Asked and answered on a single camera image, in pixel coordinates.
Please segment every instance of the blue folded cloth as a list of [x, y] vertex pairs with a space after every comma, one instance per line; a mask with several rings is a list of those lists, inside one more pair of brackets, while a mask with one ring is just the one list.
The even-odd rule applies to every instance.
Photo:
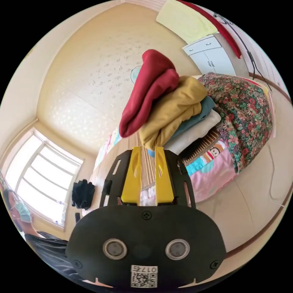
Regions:
[[204, 120], [206, 116], [211, 112], [214, 108], [215, 103], [213, 99], [209, 96], [206, 96], [201, 101], [201, 112], [198, 115], [192, 116], [190, 119], [183, 121], [176, 132], [171, 136], [170, 140], [175, 138], [177, 135], [181, 134], [185, 130], [189, 129], [193, 125], [197, 124], [198, 122]]
[[147, 150], [148, 154], [151, 156], [151, 157], [155, 157], [155, 152], [152, 151], [152, 150]]

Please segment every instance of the white folded cloth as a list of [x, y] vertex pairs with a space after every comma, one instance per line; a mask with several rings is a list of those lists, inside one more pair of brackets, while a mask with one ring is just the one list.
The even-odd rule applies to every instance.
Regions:
[[209, 130], [221, 121], [221, 116], [212, 110], [209, 115], [201, 122], [190, 127], [186, 131], [167, 141], [164, 145], [165, 150], [170, 150], [179, 155], [184, 149], [198, 138], [204, 137]]

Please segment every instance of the qr code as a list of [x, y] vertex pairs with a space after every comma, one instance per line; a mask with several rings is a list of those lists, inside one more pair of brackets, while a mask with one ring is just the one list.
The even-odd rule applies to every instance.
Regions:
[[156, 288], [157, 274], [131, 273], [131, 287], [135, 288]]
[[158, 279], [157, 267], [132, 266], [131, 287], [134, 288], [156, 288]]

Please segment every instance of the striped mat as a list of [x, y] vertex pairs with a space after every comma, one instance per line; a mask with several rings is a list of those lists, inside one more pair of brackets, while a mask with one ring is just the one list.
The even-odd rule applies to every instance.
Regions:
[[203, 137], [201, 144], [198, 146], [197, 149], [194, 150], [193, 154], [187, 159], [183, 160], [183, 164], [188, 166], [189, 164], [196, 161], [200, 156], [202, 156], [205, 152], [211, 149], [219, 140], [220, 134], [213, 127], [206, 136]]
[[[188, 160], [183, 160], [185, 166], [194, 162], [197, 158], [203, 155], [211, 147], [213, 147], [220, 139], [219, 133], [215, 128], [212, 128], [208, 134], [204, 137], [201, 144], [193, 154], [188, 158]], [[141, 145], [139, 133], [135, 133], [132, 136], [132, 141], [130, 142], [131, 149], [135, 147], [141, 147], [141, 189], [147, 189], [155, 184], [155, 158], [152, 158], [147, 149]]]

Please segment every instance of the window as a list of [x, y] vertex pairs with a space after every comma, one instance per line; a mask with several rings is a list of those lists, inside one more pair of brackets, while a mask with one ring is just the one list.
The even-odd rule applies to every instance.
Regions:
[[64, 227], [72, 185], [82, 163], [35, 131], [13, 158], [5, 178], [32, 212]]

